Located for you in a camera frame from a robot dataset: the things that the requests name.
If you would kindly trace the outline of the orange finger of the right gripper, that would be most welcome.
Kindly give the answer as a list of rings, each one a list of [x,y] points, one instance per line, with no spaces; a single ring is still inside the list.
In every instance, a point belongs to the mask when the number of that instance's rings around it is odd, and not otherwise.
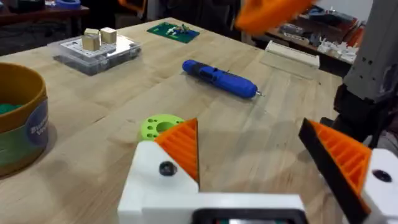
[[[247,34],[263,34],[312,7],[314,0],[246,0],[235,27]]]

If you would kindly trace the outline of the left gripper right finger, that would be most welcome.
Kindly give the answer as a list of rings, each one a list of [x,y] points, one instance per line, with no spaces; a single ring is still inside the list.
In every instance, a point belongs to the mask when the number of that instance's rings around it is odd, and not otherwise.
[[[344,213],[343,223],[397,223],[397,156],[304,119],[298,134]]]

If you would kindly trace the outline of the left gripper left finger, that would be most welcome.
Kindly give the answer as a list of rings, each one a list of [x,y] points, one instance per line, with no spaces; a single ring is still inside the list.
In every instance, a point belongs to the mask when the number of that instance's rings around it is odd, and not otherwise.
[[[154,140],[141,141],[119,201],[119,223],[144,223],[142,208],[148,196],[197,193],[199,170],[196,118],[176,124]]]

